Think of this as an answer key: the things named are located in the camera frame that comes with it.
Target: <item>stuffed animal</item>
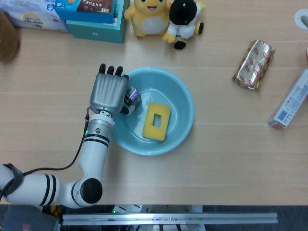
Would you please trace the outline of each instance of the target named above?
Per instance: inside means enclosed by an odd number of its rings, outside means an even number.
[[[196,22],[201,10],[205,10],[203,2],[194,0],[174,0],[169,11],[170,25],[163,36],[163,41],[174,42],[174,48],[181,50],[186,47],[186,39],[203,31],[203,22]]]
[[[134,33],[138,37],[153,34],[165,34],[169,25],[167,0],[134,0],[125,10],[126,19],[131,19]]]

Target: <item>cardboard box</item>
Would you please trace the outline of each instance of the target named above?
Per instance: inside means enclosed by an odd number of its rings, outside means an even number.
[[[0,0],[0,9],[14,26],[69,32],[54,8],[55,0]]]
[[[75,38],[123,43],[126,30],[124,11],[128,6],[129,0],[117,0],[113,24],[86,23],[70,20],[66,24]]]
[[[62,20],[113,23],[116,0],[56,0],[55,10]]]
[[[306,69],[294,82],[284,100],[278,106],[268,125],[280,130],[286,128],[308,94],[308,69]]]

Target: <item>yellow sponge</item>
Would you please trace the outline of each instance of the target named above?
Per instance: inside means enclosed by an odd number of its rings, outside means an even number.
[[[146,114],[142,136],[164,141],[171,108],[160,103],[150,103]],[[160,125],[154,124],[155,117],[160,118]]]

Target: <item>black stripe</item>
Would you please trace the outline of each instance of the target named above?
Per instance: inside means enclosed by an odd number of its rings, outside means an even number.
[[[49,188],[50,188],[50,179],[49,179],[49,176],[47,174],[45,174],[46,176],[46,180],[47,180],[47,187],[46,187],[46,192],[45,192],[45,196],[42,200],[42,203],[40,203],[39,206],[43,206],[46,202],[46,199],[47,199],[47,196],[48,196],[48,193],[49,193]]]
[[[47,203],[47,205],[45,206],[50,206],[54,200],[54,195],[56,194],[56,189],[57,189],[57,180],[56,180],[56,177],[54,175],[51,175],[52,177],[52,194],[51,194],[51,197],[50,197],[50,200],[49,202]]]
[[[96,137],[102,138],[103,140],[106,140],[109,143],[109,139],[107,137],[102,136],[102,135],[98,135],[98,134],[88,134],[88,135],[85,136],[85,138],[91,137],[91,136],[96,136]]]
[[[102,144],[106,145],[107,148],[109,147],[109,145],[108,145],[106,142],[102,141],[102,140],[89,139],[89,138],[88,138],[88,139],[84,140],[84,142],[86,142],[86,141],[95,141],[95,142],[99,142],[99,143],[102,143]]]
[[[78,204],[77,201],[76,201],[75,198],[74,198],[74,193],[73,193],[73,191],[74,191],[75,184],[73,185],[73,187],[72,187],[72,192],[71,192],[71,193],[72,193],[73,201],[74,201],[78,206],[83,207],[83,206],[81,206],[80,204]]]

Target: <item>teal box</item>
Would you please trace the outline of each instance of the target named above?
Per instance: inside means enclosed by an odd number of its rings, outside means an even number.
[[[116,0],[56,0],[55,10],[62,20],[113,23]]]
[[[70,20],[66,21],[66,24],[75,38],[123,43],[126,29],[124,11],[128,7],[129,0],[117,0],[113,24],[87,23]]]

